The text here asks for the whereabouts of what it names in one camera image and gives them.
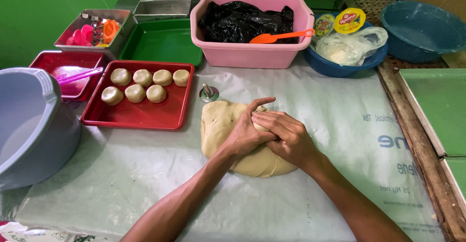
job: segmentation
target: red tray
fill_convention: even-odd
[[[167,98],[161,103],[152,103],[145,98],[140,103],[132,103],[126,97],[115,106],[108,106],[101,100],[102,91],[108,86],[114,86],[123,93],[125,89],[135,84],[131,81],[127,86],[118,86],[110,81],[110,75],[117,68],[125,68],[131,75],[139,69],[147,69],[152,74],[166,69],[173,72],[184,69],[189,71],[188,86],[177,86],[174,82],[164,86]],[[194,66],[184,63],[168,63],[153,61],[115,60],[108,64],[94,94],[86,106],[81,122],[88,126],[104,126],[127,129],[158,129],[176,131],[181,129],[186,112],[189,90],[194,75]]]
[[[42,51],[29,67],[40,68],[53,77],[72,76],[94,68],[105,67],[102,53]],[[65,100],[86,101],[96,87],[99,76],[83,78],[63,84],[61,98]]]

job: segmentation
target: white plastic bag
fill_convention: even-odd
[[[368,27],[351,34],[334,33],[319,39],[316,53],[340,65],[357,65],[387,42],[387,31]]]

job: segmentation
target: gray plastic bowl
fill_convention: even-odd
[[[79,120],[47,72],[0,70],[0,190],[50,177],[68,161],[80,135]]]

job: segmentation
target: pink brush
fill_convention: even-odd
[[[102,71],[103,71],[103,67],[99,67],[99,68],[92,69],[92,70],[89,70],[89,71],[85,71],[85,72],[82,72],[82,73],[79,73],[79,74],[76,74],[76,75],[73,75],[73,76],[67,77],[67,78],[58,77],[57,81],[58,81],[59,85],[67,84],[67,83],[70,83],[70,82],[73,82],[73,81],[76,81],[76,80],[79,80],[79,79],[88,78],[88,77],[100,74],[100,73],[102,73]]]

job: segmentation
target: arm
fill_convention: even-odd
[[[191,179],[155,203],[124,235],[120,242],[175,241],[204,199],[233,163],[258,145],[276,139],[271,132],[257,131],[251,115],[274,97],[254,100],[240,116],[230,136],[215,155]]]
[[[333,201],[359,242],[410,242],[411,239],[359,192],[312,142],[306,127],[284,112],[253,113],[253,122],[280,137],[267,146],[312,177]]]

